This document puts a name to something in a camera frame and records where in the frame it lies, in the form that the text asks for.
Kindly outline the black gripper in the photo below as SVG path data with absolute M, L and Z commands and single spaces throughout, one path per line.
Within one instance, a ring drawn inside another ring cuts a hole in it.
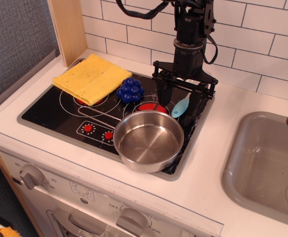
M 153 79 L 157 83 L 159 104 L 167 106 L 172 97 L 173 87 L 182 87 L 190 90 L 187 116 L 200 116 L 207 99 L 212 99 L 218 80 L 203 71 L 205 45 L 176 45 L 174 61 L 153 63 L 155 70 Z

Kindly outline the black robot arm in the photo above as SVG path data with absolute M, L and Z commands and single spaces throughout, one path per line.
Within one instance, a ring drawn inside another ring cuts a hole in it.
M 190 92 L 187 114 L 195 116 L 200 102 L 212 99 L 218 81 L 203 71 L 203 64 L 212 64 L 205 56 L 206 42 L 213 42 L 216 20 L 211 0 L 177 0 L 174 3 L 176 38 L 172 63 L 155 61 L 153 79 L 157 83 L 159 104 L 166 106 L 171 101 L 172 89 L 181 88 Z

